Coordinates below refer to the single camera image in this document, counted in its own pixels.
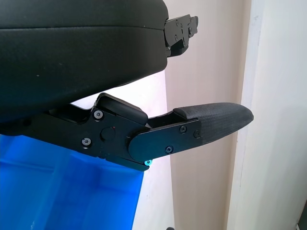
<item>hex bolt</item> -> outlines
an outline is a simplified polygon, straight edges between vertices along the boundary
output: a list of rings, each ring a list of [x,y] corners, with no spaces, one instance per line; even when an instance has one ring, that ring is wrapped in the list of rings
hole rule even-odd
[[[101,119],[104,116],[104,113],[100,110],[96,110],[94,112],[94,118],[96,118],[97,120]]]
[[[81,141],[81,143],[82,143],[84,146],[89,146],[89,145],[91,145],[92,140],[89,139],[89,138],[83,138],[82,141]]]
[[[199,130],[195,130],[195,132],[194,132],[194,137],[195,137],[195,138],[200,138],[200,137],[201,137],[201,133],[200,133]]]
[[[144,164],[145,164],[146,166],[151,166],[152,163],[153,163],[152,160],[148,160],[148,161],[145,161],[145,162],[144,162]]]

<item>screw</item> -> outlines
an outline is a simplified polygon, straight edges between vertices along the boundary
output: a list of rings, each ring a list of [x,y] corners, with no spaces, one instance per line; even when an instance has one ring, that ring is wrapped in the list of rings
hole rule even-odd
[[[149,161],[145,161],[145,162],[144,162],[144,164],[145,164],[146,166],[150,166],[152,163],[153,163],[152,160],[149,160]]]
[[[170,154],[170,153],[172,153],[174,151],[174,148],[172,147],[172,146],[167,146],[166,148],[165,148],[165,153],[166,154]]]
[[[89,146],[91,143],[92,143],[92,140],[89,139],[89,138],[83,138],[81,143],[84,145],[84,146]]]
[[[180,131],[180,133],[183,134],[183,133],[185,133],[187,131],[187,127],[186,126],[182,126],[182,127],[180,127],[179,131]]]
[[[103,112],[100,111],[100,110],[97,110],[97,111],[94,112],[94,117],[95,117],[96,119],[101,119],[103,116],[104,116],[104,114],[103,114]]]
[[[199,130],[196,130],[196,131],[194,132],[194,137],[195,137],[195,138],[200,138],[200,137],[201,137],[201,133],[200,133]]]

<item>blue container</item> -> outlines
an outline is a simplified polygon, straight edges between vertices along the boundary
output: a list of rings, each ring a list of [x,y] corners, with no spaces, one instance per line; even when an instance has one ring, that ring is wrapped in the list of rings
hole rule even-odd
[[[0,136],[1,230],[130,230],[143,173]]]

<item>white wall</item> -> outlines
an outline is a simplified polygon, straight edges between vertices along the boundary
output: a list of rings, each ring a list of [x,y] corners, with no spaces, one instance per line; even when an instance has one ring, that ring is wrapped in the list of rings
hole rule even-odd
[[[244,0],[165,0],[170,17],[199,17],[188,50],[168,59],[167,106],[238,102]],[[235,135],[171,156],[176,230],[222,230]]]
[[[227,229],[294,230],[307,199],[307,1],[265,0],[255,46],[242,97],[255,120],[238,136]]]

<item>beige wall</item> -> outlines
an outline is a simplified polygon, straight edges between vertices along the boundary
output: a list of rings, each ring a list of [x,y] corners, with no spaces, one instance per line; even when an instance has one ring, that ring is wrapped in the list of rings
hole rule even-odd
[[[165,71],[168,109],[239,102],[245,56],[244,0],[165,0],[170,17],[199,16],[188,51]],[[222,230],[235,137],[171,157],[176,230]]]

